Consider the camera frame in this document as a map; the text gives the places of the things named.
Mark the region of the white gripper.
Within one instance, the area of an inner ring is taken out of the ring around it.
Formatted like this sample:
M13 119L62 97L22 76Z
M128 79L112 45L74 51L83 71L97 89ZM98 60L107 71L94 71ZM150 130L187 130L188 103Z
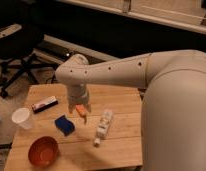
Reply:
M68 85L68 101L71 105L68 105L69 112L73 112L74 106L78 104L85 105L85 108L91 113L91 104L89 104L89 91L85 84Z

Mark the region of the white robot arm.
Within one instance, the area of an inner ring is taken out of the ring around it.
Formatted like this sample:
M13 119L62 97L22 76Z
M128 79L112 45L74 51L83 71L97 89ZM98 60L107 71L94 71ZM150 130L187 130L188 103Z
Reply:
M206 53L175 50L89 64L75 54L56 70L73 102L88 84L145 90L143 171L206 171Z

